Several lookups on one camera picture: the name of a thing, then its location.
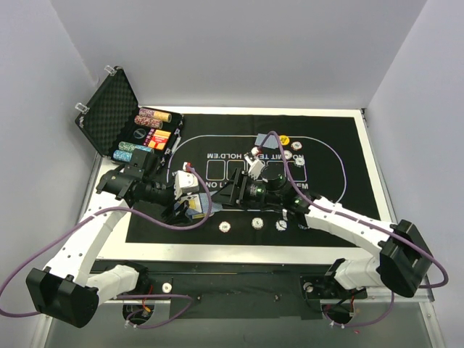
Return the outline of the blue 5 chip stack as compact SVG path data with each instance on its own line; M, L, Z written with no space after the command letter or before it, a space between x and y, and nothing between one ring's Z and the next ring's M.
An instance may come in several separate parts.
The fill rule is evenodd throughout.
M277 231L286 231L288 228L288 223L285 220L277 220L275 223L275 229Z

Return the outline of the grey chips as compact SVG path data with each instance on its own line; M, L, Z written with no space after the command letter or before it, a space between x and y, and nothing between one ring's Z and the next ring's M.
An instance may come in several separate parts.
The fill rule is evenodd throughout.
M293 154L289 150L285 150L284 151L284 156L285 156L286 160L291 160L292 157L293 157Z

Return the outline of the grey 1 chip stack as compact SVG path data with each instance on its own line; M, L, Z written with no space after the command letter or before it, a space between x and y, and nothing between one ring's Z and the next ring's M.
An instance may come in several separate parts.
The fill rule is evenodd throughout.
M255 217L252 219L252 227L255 230L260 230L264 226L264 221L260 217Z

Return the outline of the card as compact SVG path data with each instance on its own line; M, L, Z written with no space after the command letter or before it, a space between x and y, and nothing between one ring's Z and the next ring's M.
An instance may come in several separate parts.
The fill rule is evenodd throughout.
M261 146L262 148L266 148L266 149L277 149L278 148L278 142L275 136L271 135L267 137L267 135L264 133L257 134L254 145L256 147Z

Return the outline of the red chips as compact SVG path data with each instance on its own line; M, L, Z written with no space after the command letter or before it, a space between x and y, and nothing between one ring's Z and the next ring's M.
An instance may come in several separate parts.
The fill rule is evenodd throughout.
M291 143L291 148L294 150L294 151L299 151L302 149L302 143L300 141L294 141Z

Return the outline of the yellow big blind button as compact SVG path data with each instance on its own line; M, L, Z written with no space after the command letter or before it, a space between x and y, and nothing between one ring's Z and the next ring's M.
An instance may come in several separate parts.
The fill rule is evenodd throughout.
M290 138L288 136L285 136L285 135L280 135L279 136L279 140L280 140L280 143L282 146L286 146L290 143Z

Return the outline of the red 100 chip stack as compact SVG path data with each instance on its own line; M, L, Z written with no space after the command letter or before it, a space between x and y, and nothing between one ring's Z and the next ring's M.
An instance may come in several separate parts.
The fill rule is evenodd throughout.
M231 230L231 224L227 221L222 221L218 228L222 233L227 233Z

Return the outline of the blue playing card box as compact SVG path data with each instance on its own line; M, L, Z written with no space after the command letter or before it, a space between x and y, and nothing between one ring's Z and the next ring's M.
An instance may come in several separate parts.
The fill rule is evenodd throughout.
M192 220L202 219L209 209L207 195L205 193L199 193L182 196L174 204L174 208L179 210L182 207L186 207L185 215L187 218Z

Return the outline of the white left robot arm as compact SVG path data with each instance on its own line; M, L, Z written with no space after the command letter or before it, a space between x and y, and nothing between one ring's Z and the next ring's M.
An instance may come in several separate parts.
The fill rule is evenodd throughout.
M110 299L120 295L146 298L150 280L144 266L125 261L91 275L93 264L125 214L136 214L136 202L160 204L178 212L178 200L198 188L198 178L188 168L178 171L170 186L149 180L146 171L136 167L119 167L103 174L96 186L96 200L68 240L43 269L32 269L26 278L36 311L82 328L98 306Z

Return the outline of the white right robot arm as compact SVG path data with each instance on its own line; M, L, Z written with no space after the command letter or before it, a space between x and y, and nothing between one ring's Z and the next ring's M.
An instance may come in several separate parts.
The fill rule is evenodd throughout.
M385 287L411 298L431 266L426 258L430 250L413 223L370 219L324 196L298 192L276 166L265 166L259 176L235 170L212 200L224 207L279 212L300 226L324 231L368 252L365 259L337 259L328 269L323 289L333 297L354 289Z

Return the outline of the teal chip roll lower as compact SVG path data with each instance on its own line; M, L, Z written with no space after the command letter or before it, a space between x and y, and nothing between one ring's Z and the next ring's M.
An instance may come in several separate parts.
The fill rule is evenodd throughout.
M123 150L116 150L114 151L112 158L114 161L117 162L126 162L129 163L140 151L138 149L134 150L133 152L127 152Z

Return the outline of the orange card deck box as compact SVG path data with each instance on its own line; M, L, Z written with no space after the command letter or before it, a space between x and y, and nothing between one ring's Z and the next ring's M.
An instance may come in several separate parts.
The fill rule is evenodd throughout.
M144 140L144 146L153 150L163 150L170 136L170 131L152 128Z

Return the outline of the black chip carrying case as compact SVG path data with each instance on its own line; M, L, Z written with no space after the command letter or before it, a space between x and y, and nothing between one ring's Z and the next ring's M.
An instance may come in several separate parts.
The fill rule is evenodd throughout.
M143 128L147 136L152 128L135 124L134 118L139 115L140 108L156 108L139 105L122 67L107 65L105 71L107 77L90 100L85 104L75 105L79 111L75 124L102 157L113 160L112 155L114 151L119 150L118 144L121 141L144 145L146 137L136 139L133 137L133 132L138 128ZM153 150L158 156L156 172L159 173L173 155L173 147L181 137L185 120L181 113L157 110L166 111L172 115L171 122L163 122L160 129L171 132L166 147L163 150Z

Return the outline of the brown chip roll top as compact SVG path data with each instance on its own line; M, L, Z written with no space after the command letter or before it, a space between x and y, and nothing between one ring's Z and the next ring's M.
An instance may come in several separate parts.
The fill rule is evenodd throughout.
M156 120L161 120L162 122L170 123L172 120L172 115L169 112L157 109L140 108L138 114L142 117L150 117Z

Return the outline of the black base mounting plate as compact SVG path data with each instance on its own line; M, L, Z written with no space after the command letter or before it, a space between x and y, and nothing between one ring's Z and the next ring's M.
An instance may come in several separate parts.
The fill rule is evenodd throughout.
M352 326L365 289L325 283L326 265L127 262L141 271L134 294L170 300L169 319L328 318Z

